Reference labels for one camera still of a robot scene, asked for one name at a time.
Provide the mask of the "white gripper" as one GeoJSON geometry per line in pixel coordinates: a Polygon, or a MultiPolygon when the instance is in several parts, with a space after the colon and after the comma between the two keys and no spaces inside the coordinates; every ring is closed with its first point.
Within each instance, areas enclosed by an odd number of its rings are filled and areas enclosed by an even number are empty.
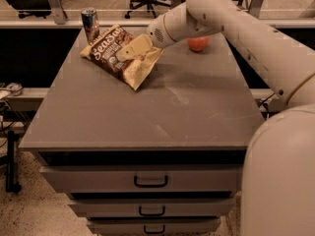
{"type": "Polygon", "coordinates": [[[116,57],[119,61],[124,62],[149,51],[153,45],[166,48],[174,43],[172,34],[171,14],[165,13],[150,22],[147,34],[143,33],[135,37],[116,53],[116,57]]]}

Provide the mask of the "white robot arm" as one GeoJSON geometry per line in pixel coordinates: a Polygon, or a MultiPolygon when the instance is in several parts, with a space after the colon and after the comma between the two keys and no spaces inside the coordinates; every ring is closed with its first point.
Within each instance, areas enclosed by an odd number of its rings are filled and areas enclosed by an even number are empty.
{"type": "Polygon", "coordinates": [[[240,236],[315,236],[315,52],[232,0],[185,0],[128,43],[122,60],[150,47],[221,33],[283,104],[248,145],[240,236]]]}

